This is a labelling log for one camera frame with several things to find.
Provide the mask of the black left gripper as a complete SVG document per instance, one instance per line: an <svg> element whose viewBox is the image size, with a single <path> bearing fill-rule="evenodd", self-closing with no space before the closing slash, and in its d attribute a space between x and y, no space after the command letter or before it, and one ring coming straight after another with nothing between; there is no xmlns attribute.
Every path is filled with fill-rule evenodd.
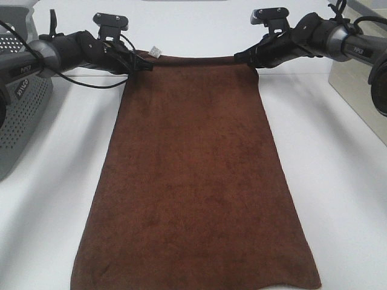
<svg viewBox="0 0 387 290"><path fill-rule="evenodd" d="M130 51L123 42L95 39L89 31L76 33L76 42L80 46L85 68L122 74L130 79L135 71L152 71L153 63Z"/></svg>

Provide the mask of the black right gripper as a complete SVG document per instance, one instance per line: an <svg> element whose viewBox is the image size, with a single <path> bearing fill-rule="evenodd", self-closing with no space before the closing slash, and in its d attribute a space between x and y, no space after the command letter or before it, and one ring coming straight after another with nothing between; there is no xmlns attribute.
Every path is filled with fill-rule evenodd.
<svg viewBox="0 0 387 290"><path fill-rule="evenodd" d="M311 52L293 41L293 32L267 35L249 50L234 54L236 63L247 63L254 68L274 68L298 57L311 57Z"/></svg>

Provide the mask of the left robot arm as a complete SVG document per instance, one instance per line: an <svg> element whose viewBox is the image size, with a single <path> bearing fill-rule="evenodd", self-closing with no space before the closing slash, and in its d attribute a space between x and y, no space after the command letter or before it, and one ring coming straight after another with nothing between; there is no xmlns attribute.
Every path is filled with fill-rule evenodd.
<svg viewBox="0 0 387 290"><path fill-rule="evenodd" d="M43 35L25 44L26 50L1 57L1 124L12 104L10 85L28 76L43 79L74 68L106 71L114 75L131 75L152 71L153 64L127 49L124 44L96 39L88 31L73 34Z"/></svg>

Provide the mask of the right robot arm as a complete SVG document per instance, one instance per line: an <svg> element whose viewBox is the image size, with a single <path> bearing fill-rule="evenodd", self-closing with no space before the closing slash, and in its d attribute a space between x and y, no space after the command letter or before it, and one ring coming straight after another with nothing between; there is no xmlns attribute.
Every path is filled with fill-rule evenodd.
<svg viewBox="0 0 387 290"><path fill-rule="evenodd" d="M237 63L252 68L274 68L298 57L327 57L337 62L354 59L371 66L368 84L371 99L377 111L386 115L386 39L363 34L359 22L384 23L383 18L362 16L353 23L336 16L323 19L317 13L305 15L291 28L285 17L265 17L267 10L255 10L253 24L269 29L260 42L236 53Z"/></svg>

